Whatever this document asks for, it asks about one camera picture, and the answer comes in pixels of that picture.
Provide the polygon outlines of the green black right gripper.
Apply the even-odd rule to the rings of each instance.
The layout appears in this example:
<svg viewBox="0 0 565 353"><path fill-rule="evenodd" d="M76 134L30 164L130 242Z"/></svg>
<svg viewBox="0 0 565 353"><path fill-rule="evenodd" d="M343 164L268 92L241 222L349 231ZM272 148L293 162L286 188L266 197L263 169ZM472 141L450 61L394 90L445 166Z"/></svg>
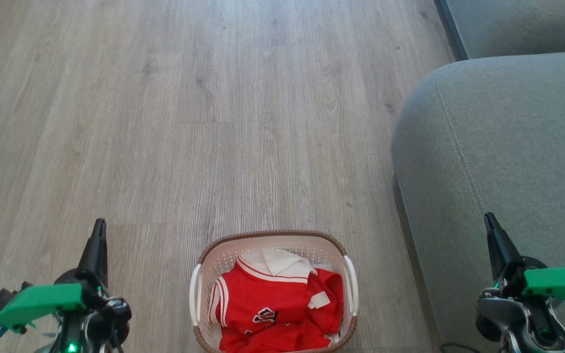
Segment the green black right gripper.
<svg viewBox="0 0 565 353"><path fill-rule="evenodd" d="M530 298L565 301L565 267L547 267L521 256L493 212L484 214L492 278L503 299L525 302Z"/></svg>

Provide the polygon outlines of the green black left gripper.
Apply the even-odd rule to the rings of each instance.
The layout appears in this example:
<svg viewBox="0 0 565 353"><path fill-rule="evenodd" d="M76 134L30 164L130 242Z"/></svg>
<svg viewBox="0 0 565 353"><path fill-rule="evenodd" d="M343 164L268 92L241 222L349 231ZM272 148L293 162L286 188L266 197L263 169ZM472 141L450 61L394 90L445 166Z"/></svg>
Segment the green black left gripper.
<svg viewBox="0 0 565 353"><path fill-rule="evenodd" d="M57 344L123 344L132 310L123 297L108 292L107 223L98 218L88 237L78 269L49 285L29 285L3 301L0 326L25 333L35 320L60 320Z"/></svg>

